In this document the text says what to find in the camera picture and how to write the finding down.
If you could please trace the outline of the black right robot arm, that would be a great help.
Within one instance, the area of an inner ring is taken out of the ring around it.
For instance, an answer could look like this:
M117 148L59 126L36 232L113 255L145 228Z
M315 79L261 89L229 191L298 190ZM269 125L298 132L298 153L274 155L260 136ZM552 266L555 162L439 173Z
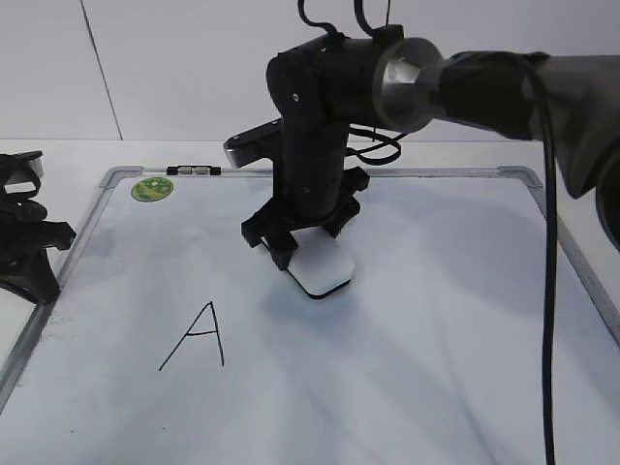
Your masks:
M241 226L286 268L295 231L331 235L359 211L367 187L346 169L352 134L411 134L434 120L539 140L553 151L569 195L596 195L612 243L619 240L619 59L543 52L464 51L444 57L429 41L385 26L370 39L328 34L281 52L266 68L279 118L230 139L240 165L267 158L272 198Z

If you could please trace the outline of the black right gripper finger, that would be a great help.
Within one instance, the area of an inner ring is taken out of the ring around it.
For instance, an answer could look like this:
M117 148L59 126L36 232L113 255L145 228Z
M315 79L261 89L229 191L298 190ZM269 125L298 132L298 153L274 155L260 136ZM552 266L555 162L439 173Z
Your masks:
M346 198L337 208L330 218L323 224L323 229L333 238L345 228L360 212L360 204L353 197Z
M252 248L263 243L279 269L287 269L289 267L291 259L298 248L293 235L288 231L281 230L248 230L247 241Z

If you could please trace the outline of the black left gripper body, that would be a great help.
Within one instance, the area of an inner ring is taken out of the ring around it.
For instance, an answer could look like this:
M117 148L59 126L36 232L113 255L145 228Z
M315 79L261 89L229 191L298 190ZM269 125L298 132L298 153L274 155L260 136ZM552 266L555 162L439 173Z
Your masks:
M69 250L77 237L67 222L47 221L34 198L42 187L41 150L1 154L1 256L56 248Z

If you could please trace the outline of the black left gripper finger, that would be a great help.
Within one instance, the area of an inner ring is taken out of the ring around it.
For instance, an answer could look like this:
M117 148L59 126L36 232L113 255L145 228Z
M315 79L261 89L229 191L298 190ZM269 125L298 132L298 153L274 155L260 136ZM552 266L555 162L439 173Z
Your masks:
M1 260L1 288L34 304L50 304L60 295L47 250Z

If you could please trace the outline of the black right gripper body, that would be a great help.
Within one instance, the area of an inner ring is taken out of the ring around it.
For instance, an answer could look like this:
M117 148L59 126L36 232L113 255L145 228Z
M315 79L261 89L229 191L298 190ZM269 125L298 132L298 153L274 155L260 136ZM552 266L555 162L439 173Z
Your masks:
M241 225L247 231L281 230L292 233L323 227L336 208L368 187L369 174L344 168L348 154L347 123L326 123L298 130L282 119L284 152L273 166L272 198Z

